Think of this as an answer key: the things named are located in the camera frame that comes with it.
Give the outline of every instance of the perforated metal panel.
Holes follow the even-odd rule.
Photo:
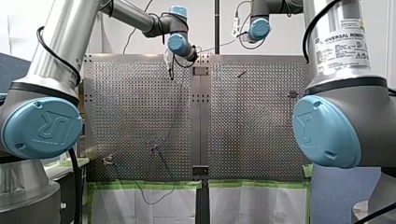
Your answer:
[[[170,80],[163,56],[96,55],[85,63],[90,181],[191,179],[191,71]],[[115,165],[103,158],[114,156]]]
[[[211,77],[211,178],[301,180],[307,160],[291,116],[308,67],[301,57],[214,56]]]

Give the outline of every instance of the black cable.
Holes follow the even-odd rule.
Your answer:
[[[163,29],[163,22],[161,21],[161,18],[155,13],[149,13],[149,15],[157,18],[158,29],[160,30],[160,33],[163,36],[163,45],[165,45],[165,30]]]
[[[176,181],[175,181],[175,178],[174,178],[174,176],[173,176],[171,170],[169,169],[168,163],[166,162],[165,158],[163,157],[163,154],[161,153],[161,151],[160,151],[160,150],[157,150],[157,152],[158,152],[158,155],[159,155],[160,158],[161,158],[161,161],[163,162],[163,166],[165,167],[166,172],[167,172],[167,173],[171,176],[171,178],[172,178],[173,187],[172,187],[172,190],[171,190],[171,191],[165,193],[159,200],[155,201],[154,203],[150,203],[150,202],[146,199],[145,192],[144,192],[143,189],[140,187],[139,183],[137,183],[137,181],[133,180],[134,183],[135,183],[135,184],[137,185],[137,187],[139,188],[139,190],[140,190],[140,192],[141,192],[141,194],[142,194],[143,200],[144,200],[145,203],[148,204],[148,205],[154,205],[154,204],[159,203],[159,202],[162,201],[165,197],[167,197],[168,195],[171,195],[171,194],[175,191],[175,189],[176,189]],[[114,162],[114,165],[115,165],[116,170],[117,170],[117,167],[120,166],[120,165],[119,165],[118,163],[116,163],[116,162]]]
[[[239,8],[244,5],[245,3],[250,3],[251,4],[252,1],[243,1],[241,3],[238,4],[238,6],[236,7],[236,11],[235,11],[235,17],[239,18]]]
[[[41,46],[43,46],[43,48],[50,54],[52,55],[54,58],[58,59],[61,63],[63,63],[67,68],[69,68],[72,73],[74,73],[77,77],[76,80],[76,86],[78,86],[79,82],[81,81],[81,76],[79,75],[79,71],[68,61],[62,59],[61,57],[59,57],[50,47],[47,46],[47,44],[44,42],[43,39],[43,35],[42,35],[42,31],[44,30],[44,26],[41,26],[40,28],[37,29],[36,35],[37,35],[37,40],[38,43],[41,44]]]
[[[376,217],[382,216],[394,209],[396,209],[396,203],[390,204],[390,205],[370,214],[369,216],[365,217],[364,219],[355,222],[355,224],[364,224],[364,223],[366,223],[370,220],[373,220]]]
[[[101,11],[102,9],[104,9],[105,7],[108,6],[108,4],[110,4],[113,0],[109,0],[108,2],[106,2],[104,5],[102,5],[101,7],[99,7],[99,11]]]
[[[314,17],[314,19],[309,23],[308,27],[305,30],[304,39],[303,39],[303,53],[306,60],[306,63],[309,63],[309,56],[308,56],[308,49],[307,46],[309,44],[309,37],[311,37],[312,32],[314,31],[315,27],[317,26],[319,20],[326,15],[330,9],[332,9],[335,4],[341,2],[342,0],[333,0],[330,2],[325,8],[323,8],[318,15]]]
[[[174,54],[174,62],[176,62],[177,65],[180,66],[180,67],[182,67],[182,68],[191,68],[193,65],[195,65],[195,61],[192,62],[192,63],[189,64],[189,65],[182,65],[182,64],[177,60],[175,54]]]
[[[146,5],[145,11],[147,11],[147,10],[149,9],[149,6],[151,5],[152,1],[153,1],[153,0],[149,0],[149,1],[148,1],[148,4]],[[123,50],[122,54],[125,54],[125,51],[126,51],[126,49],[128,48],[129,42],[131,41],[131,37],[132,37],[132,35],[134,34],[135,31],[136,31],[136,28],[134,28],[134,29],[132,30],[132,32],[129,34],[128,40],[127,40],[127,42],[126,42],[126,44],[125,44],[125,47],[124,47],[124,50]]]
[[[393,93],[393,94],[396,94],[396,90],[391,89],[391,88],[388,88],[388,92]]]
[[[163,12],[161,14],[161,16],[163,16],[163,15],[173,16],[174,18],[178,19],[180,22],[182,22],[187,27],[187,31],[189,31],[189,25],[187,24],[186,20],[183,17],[181,17],[180,15],[177,15],[176,13],[172,13],[172,12]]]
[[[175,72],[174,72],[174,69],[173,69],[173,68],[174,68],[174,65],[172,64],[172,72],[173,72],[173,76],[174,76],[174,75],[175,75]],[[181,92],[182,92],[183,87],[184,87],[185,79],[186,79],[186,75],[183,74],[183,78],[182,78],[182,81],[181,81],[180,90],[179,90],[179,92],[178,92],[179,97],[178,97],[178,102],[177,102],[177,111],[180,109],[180,106],[181,106],[181,100],[182,100],[182,93],[181,93]],[[172,190],[171,190],[170,192],[164,194],[164,195],[163,195],[159,200],[157,200],[156,202],[150,203],[150,202],[148,202],[148,200],[146,199],[146,196],[145,196],[145,194],[144,194],[143,189],[142,189],[142,188],[140,187],[140,185],[134,180],[134,183],[137,185],[137,187],[139,188],[140,192],[142,193],[143,200],[144,200],[145,203],[148,204],[148,205],[154,205],[154,204],[156,204],[156,203],[159,203],[159,202],[162,201],[166,196],[172,194],[172,193],[175,191],[175,188],[176,188],[176,180],[175,180],[175,178],[174,178],[174,176],[173,176],[171,170],[169,169],[169,166],[168,166],[168,164],[167,164],[167,162],[166,162],[166,159],[163,157],[163,153],[162,153],[162,151],[161,151],[161,148],[162,148],[163,145],[169,140],[170,135],[171,135],[171,132],[174,130],[174,127],[175,127],[175,124],[176,124],[176,116],[177,116],[177,112],[174,114],[174,117],[173,117],[173,120],[172,120],[171,128],[169,129],[169,132],[167,133],[167,135],[165,136],[165,138],[163,139],[163,141],[162,141],[159,145],[156,145],[156,146],[154,146],[154,148],[151,149],[152,152],[154,152],[154,151],[157,151],[157,152],[158,152],[158,155],[160,156],[160,159],[161,159],[161,161],[163,162],[163,166],[165,167],[166,172],[170,175],[170,177],[171,177],[171,179],[172,179],[172,181],[173,181]],[[114,165],[115,165],[116,169],[117,169],[117,166],[120,166],[120,165],[119,165],[118,163],[116,163],[116,162],[114,162]]]
[[[69,150],[70,160],[73,165],[73,172],[75,176],[75,191],[76,191],[76,210],[74,223],[79,224],[81,218],[81,208],[82,208],[82,193],[81,193],[81,171],[78,168],[78,160],[76,156],[76,152],[73,148]]]

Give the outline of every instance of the universal robots logo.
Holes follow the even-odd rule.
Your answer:
[[[37,126],[37,142],[64,145],[71,127],[72,118],[65,115],[45,111]]]
[[[320,41],[320,38],[316,38],[315,39],[315,44],[323,44],[323,41]]]

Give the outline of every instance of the silver robot arm segment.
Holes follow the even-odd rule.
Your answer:
[[[61,155],[78,140],[82,130],[76,108],[75,87],[101,0],[55,0],[39,38],[56,59],[39,45],[26,77],[15,80],[0,106],[0,159],[47,159]],[[187,12],[171,7],[157,18],[123,0],[114,0],[104,12],[136,27],[147,37],[171,34],[168,47],[176,55],[195,61],[197,53],[188,42]]]
[[[252,1],[250,39],[268,36],[270,14],[303,10],[312,80],[294,108],[300,149],[322,166],[396,166],[396,106],[371,70],[359,0]]]

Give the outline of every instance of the metal stand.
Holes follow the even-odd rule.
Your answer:
[[[208,180],[202,181],[202,188],[197,190],[195,199],[195,224],[210,223],[210,201]]]
[[[61,223],[61,191],[41,161],[0,164],[0,222]]]
[[[215,54],[220,54],[220,0],[215,0]]]

